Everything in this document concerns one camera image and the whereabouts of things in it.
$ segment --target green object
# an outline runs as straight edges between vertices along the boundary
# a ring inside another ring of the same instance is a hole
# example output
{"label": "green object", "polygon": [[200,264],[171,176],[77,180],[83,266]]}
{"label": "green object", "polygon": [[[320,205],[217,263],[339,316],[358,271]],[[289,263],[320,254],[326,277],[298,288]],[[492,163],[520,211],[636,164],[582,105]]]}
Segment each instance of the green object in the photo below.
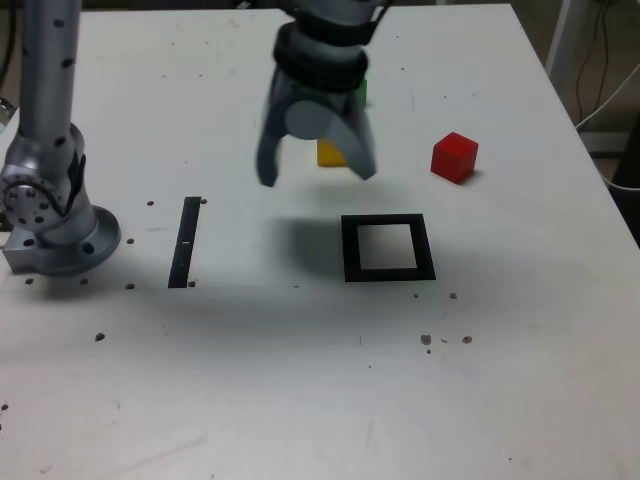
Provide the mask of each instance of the green object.
{"label": "green object", "polygon": [[367,79],[365,78],[360,82],[360,88],[358,88],[358,100],[363,107],[367,106]]}

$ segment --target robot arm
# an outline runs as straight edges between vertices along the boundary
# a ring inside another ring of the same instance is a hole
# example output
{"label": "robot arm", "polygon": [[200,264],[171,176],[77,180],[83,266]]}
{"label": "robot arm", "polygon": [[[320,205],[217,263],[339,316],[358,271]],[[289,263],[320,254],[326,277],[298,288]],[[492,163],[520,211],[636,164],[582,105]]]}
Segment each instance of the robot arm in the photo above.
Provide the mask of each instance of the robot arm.
{"label": "robot arm", "polygon": [[328,139],[347,165],[367,179],[375,174],[371,131],[357,90],[368,67],[369,43],[391,5],[375,21],[378,0],[300,0],[285,10],[295,21],[278,31],[276,70],[267,98],[257,154],[258,177],[272,187],[278,177],[276,152],[287,134]]}
{"label": "robot arm", "polygon": [[16,273],[79,273],[115,250],[120,230],[84,185],[84,139],[71,123],[82,0],[25,0],[20,125],[0,173],[15,226],[4,255]]}

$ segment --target white table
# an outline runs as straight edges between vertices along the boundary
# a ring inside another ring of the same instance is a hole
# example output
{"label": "white table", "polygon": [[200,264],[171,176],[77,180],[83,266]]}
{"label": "white table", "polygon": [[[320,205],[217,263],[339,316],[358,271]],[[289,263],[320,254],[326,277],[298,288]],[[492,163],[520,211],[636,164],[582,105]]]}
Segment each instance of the white table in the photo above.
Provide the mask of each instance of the white table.
{"label": "white table", "polygon": [[[291,140],[267,189],[283,21],[83,15],[73,118],[123,243],[88,285],[2,262],[0,478],[637,478],[640,254],[511,8],[392,9],[379,173]],[[451,131],[480,143],[464,187],[429,172]],[[197,287],[168,290],[190,195]],[[343,282],[340,216],[381,213],[424,215],[436,281]]]}
{"label": "white table", "polygon": [[[436,0],[436,5],[453,5],[454,3],[455,0]],[[558,95],[563,92],[570,78],[588,8],[589,2],[584,0],[562,0],[551,48],[545,63],[549,80]]]}

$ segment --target black cable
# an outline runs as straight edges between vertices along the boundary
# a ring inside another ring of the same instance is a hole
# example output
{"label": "black cable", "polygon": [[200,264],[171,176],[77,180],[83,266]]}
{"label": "black cable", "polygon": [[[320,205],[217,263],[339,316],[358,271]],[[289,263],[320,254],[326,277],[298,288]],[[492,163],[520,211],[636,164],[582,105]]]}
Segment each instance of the black cable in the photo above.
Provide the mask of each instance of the black cable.
{"label": "black cable", "polygon": [[593,107],[593,112],[595,112],[600,106],[600,101],[602,100],[602,92],[604,90],[604,84],[607,80],[607,73],[609,72],[609,32],[607,31],[607,13],[609,13],[609,7],[613,5],[613,2],[608,2],[607,6],[604,9],[604,13],[602,14],[602,32],[604,34],[604,70],[602,71],[602,79],[600,80],[600,90],[598,91],[598,99],[596,100],[596,105]]}
{"label": "black cable", "polygon": [[389,8],[396,3],[396,0],[387,0],[386,2],[384,2],[384,5],[382,6],[382,11],[380,12],[380,15],[378,15],[378,18],[376,19],[376,27],[378,28],[378,24],[382,21],[382,18],[386,15],[387,10],[389,10]]}
{"label": "black cable", "polygon": [[578,73],[578,78],[576,79],[576,100],[578,100],[578,109],[580,110],[580,122],[582,122],[582,120],[584,120],[584,109],[582,107],[582,100],[580,100],[580,82],[582,81],[582,74],[584,73],[584,69],[586,68],[587,64],[589,63],[589,60],[591,59],[591,55],[593,55],[593,51],[596,48],[596,43],[598,41],[598,27],[599,27],[599,21],[600,21],[600,17],[602,15],[602,13],[604,12],[606,5],[604,3],[602,3],[600,5],[600,8],[598,9],[598,13],[596,14],[596,21],[594,22],[593,25],[593,41],[591,42],[591,46],[589,47],[589,51],[587,52],[587,56],[584,59],[584,62],[582,63],[582,66],[580,67],[580,72]]}
{"label": "black cable", "polygon": [[0,91],[4,85],[13,56],[13,49],[16,44],[16,24],[17,24],[17,0],[9,0],[9,38],[7,39],[7,49],[4,54],[4,62],[0,70]]}

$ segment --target black bar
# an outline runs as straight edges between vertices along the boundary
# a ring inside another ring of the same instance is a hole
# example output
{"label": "black bar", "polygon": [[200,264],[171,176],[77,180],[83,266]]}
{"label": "black bar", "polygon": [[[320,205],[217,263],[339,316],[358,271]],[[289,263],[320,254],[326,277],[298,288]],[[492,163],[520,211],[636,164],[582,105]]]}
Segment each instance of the black bar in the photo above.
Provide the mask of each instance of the black bar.
{"label": "black bar", "polygon": [[196,228],[198,227],[200,199],[201,197],[186,197],[184,199],[182,219],[180,220],[176,249],[173,252],[173,263],[169,274],[169,288],[187,288],[191,254],[193,253]]}

